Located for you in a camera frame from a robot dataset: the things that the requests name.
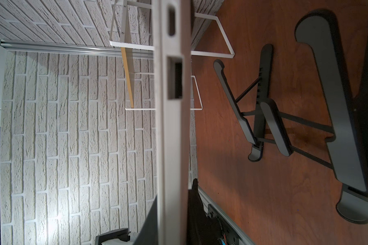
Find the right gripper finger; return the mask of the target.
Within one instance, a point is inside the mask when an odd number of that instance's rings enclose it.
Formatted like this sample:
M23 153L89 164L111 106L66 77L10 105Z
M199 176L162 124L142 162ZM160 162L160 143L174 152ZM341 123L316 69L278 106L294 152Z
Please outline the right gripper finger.
M222 231L217 218L204 212L198 190L198 179L188 191L187 245L221 245Z

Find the silver laptop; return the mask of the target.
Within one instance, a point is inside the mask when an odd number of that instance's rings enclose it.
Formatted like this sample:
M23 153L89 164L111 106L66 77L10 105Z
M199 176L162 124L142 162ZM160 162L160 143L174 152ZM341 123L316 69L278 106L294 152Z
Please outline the silver laptop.
M187 241L190 82L181 99L166 96L168 87L155 86L157 224L161 245Z

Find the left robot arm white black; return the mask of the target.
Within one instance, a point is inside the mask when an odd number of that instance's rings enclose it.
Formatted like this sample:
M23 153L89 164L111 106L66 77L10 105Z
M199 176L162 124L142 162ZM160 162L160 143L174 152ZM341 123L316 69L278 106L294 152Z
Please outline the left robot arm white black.
M100 235L97 235L95 238L95 245L101 245L103 242L108 240L118 239L121 242L129 242L130 241L130 231L128 228L116 229L112 230Z

